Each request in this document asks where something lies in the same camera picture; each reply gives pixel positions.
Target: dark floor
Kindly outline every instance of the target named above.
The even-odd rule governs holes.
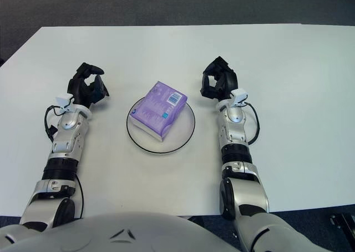
[[[355,0],[0,0],[0,57],[8,59],[41,26],[152,26],[187,24],[304,23],[355,26]],[[329,223],[355,205],[277,213],[314,243],[351,251]],[[232,225],[203,217],[205,227],[239,246]],[[0,217],[0,227],[18,223]]]

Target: purple package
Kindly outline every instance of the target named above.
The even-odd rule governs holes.
[[[186,101],[186,95],[158,81],[129,117],[133,124],[162,142]]]

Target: white plate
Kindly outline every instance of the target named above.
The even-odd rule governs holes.
[[[129,110],[126,119],[127,131],[132,141],[147,152],[154,154],[167,154],[183,147],[192,137],[195,130],[195,115],[191,107],[186,103],[175,119],[163,142],[155,139],[150,134],[135,126],[129,119],[131,111],[143,100],[139,99]]]

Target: gray carpet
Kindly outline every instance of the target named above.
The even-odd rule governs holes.
[[[8,59],[41,26],[245,23],[355,26],[355,0],[0,0],[0,57]],[[355,205],[277,215],[316,244],[347,252],[351,249],[344,235],[329,224],[329,216],[342,211],[355,213]],[[0,227],[18,221],[0,217]],[[218,216],[203,221],[207,229],[239,246],[229,222]]]

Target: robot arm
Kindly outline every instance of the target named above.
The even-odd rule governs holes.
[[[57,128],[48,128],[47,109],[45,128],[53,144],[42,180],[37,182],[20,220],[28,229],[45,231],[74,220],[75,203],[70,197],[75,193],[77,167],[89,128],[88,119],[92,117],[89,107],[109,95],[99,76],[103,73],[86,63],[78,68],[69,81],[68,93],[57,97],[59,106],[49,107],[49,110],[58,108],[62,116]],[[84,80],[91,74],[96,74],[95,80],[86,85]]]
[[[216,80],[215,87],[209,85],[210,75]],[[201,94],[219,101],[216,109],[223,162],[220,212],[233,221],[243,251],[327,251],[268,213],[267,195],[252,163],[244,131],[246,116],[242,107],[248,104],[247,93],[238,88],[235,72],[221,57],[204,71]]]

